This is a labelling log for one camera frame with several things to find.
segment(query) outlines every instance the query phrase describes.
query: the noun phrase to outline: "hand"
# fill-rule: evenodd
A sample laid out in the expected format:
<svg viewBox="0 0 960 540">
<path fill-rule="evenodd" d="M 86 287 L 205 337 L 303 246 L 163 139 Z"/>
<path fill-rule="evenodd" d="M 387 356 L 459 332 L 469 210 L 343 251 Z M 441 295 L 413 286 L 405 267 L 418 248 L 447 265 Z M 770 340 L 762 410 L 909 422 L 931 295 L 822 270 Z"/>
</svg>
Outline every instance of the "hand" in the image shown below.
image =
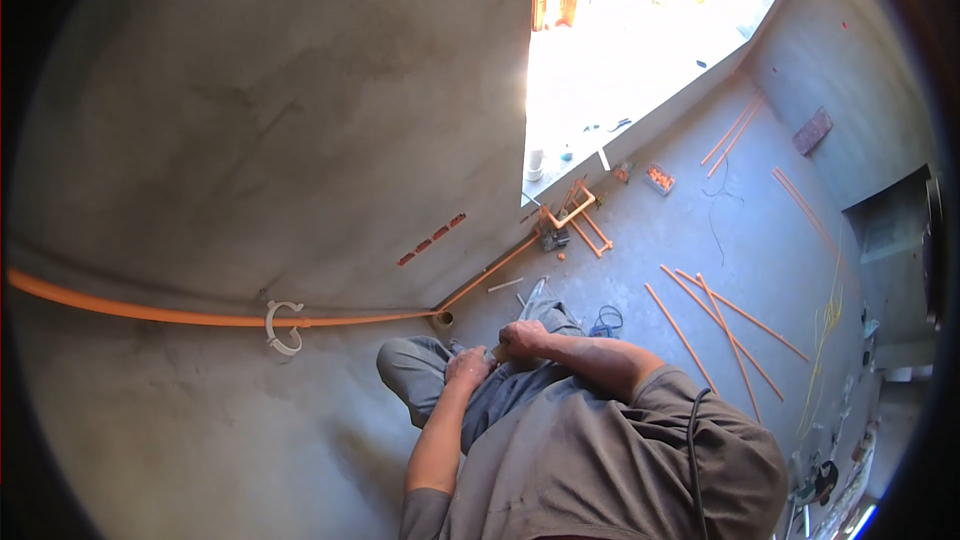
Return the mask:
<svg viewBox="0 0 960 540">
<path fill-rule="evenodd" d="M 446 364 L 446 385 L 463 386 L 474 392 L 497 366 L 497 361 L 486 358 L 486 347 L 477 346 L 461 351 Z"/>
<path fill-rule="evenodd" d="M 507 353 L 514 359 L 540 357 L 550 334 L 537 319 L 508 323 L 500 330 L 500 343 L 507 345 Z"/>
</svg>

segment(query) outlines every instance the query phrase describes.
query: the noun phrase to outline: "yellow cable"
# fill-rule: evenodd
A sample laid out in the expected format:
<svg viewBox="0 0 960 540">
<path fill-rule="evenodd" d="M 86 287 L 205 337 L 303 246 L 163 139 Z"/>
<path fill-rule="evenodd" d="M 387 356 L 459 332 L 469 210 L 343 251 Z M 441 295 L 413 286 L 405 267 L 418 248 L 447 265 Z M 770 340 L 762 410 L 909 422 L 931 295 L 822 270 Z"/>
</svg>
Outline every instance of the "yellow cable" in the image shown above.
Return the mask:
<svg viewBox="0 0 960 540">
<path fill-rule="evenodd" d="M 820 401 L 824 398 L 824 384 L 820 383 L 820 395 L 817 397 L 817 404 L 810 410 L 810 398 L 813 396 L 813 386 L 816 383 L 817 376 L 820 375 L 823 367 L 820 364 L 820 357 L 824 350 L 824 344 L 827 342 L 827 336 L 834 330 L 840 321 L 840 315 L 843 313 L 843 283 L 840 283 L 840 292 L 837 298 L 837 273 L 840 270 L 840 253 L 842 252 L 843 242 L 843 224 L 840 226 L 840 234 L 837 238 L 837 262 L 833 270 L 833 283 L 830 285 L 830 301 L 817 308 L 813 313 L 813 344 L 817 350 L 817 357 L 813 361 L 813 371 L 810 373 L 810 384 L 806 389 L 806 403 L 803 405 L 803 415 L 799 419 L 797 428 L 797 439 L 803 441 L 813 428 L 814 417 L 817 410 L 820 409 Z M 822 317 L 823 331 L 817 336 L 817 319 Z"/>
</svg>

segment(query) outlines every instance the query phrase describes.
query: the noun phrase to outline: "white pipe clamp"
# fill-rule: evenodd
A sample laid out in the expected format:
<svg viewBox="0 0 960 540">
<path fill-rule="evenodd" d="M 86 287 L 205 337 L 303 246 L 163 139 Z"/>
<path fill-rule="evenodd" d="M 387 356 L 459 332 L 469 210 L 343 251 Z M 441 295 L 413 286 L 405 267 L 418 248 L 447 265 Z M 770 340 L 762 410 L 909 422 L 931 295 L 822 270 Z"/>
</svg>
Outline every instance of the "white pipe clamp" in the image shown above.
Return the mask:
<svg viewBox="0 0 960 540">
<path fill-rule="evenodd" d="M 291 303 L 289 301 L 275 302 L 270 301 L 267 303 L 267 307 L 270 310 L 267 311 L 267 344 L 275 348 L 278 352 L 283 353 L 287 357 L 293 357 L 295 354 L 299 353 L 302 348 L 304 348 L 304 341 L 300 337 L 300 332 L 297 331 L 297 327 L 294 326 L 290 329 L 290 338 L 296 341 L 296 348 L 291 348 L 287 346 L 277 337 L 277 333 L 274 331 L 274 314 L 277 312 L 277 309 L 280 307 L 289 307 L 295 312 L 299 312 L 304 308 L 304 303 Z"/>
</svg>

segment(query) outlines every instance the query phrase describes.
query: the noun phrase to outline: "worker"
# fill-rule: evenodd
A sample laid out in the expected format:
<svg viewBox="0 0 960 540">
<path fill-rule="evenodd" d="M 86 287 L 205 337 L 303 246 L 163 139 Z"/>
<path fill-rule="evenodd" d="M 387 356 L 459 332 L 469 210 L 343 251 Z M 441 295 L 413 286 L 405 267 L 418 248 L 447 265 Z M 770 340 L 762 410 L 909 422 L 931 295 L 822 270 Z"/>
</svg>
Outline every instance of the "worker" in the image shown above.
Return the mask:
<svg viewBox="0 0 960 540">
<path fill-rule="evenodd" d="M 584 336 L 560 300 L 524 314 L 503 364 L 428 336 L 380 350 L 422 429 L 400 540 L 770 537 L 787 496 L 770 431 L 650 351 Z"/>
</svg>

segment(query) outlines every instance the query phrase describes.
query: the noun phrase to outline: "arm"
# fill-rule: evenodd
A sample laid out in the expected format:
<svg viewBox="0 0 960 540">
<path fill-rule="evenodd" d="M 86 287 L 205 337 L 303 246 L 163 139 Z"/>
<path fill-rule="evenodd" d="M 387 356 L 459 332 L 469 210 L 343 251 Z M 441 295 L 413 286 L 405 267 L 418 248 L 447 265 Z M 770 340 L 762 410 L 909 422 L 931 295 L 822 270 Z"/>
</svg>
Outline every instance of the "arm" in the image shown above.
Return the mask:
<svg viewBox="0 0 960 540">
<path fill-rule="evenodd" d="M 494 361 L 484 360 L 484 348 L 462 351 L 446 366 L 446 385 L 423 426 L 407 463 L 403 493 L 434 488 L 453 494 L 460 467 L 460 428 L 474 390 L 490 375 Z"/>
<path fill-rule="evenodd" d="M 536 320 L 514 321 L 500 330 L 511 357 L 539 357 L 567 366 L 613 396 L 629 403 L 644 378 L 664 361 L 623 340 L 548 333 Z"/>
</svg>

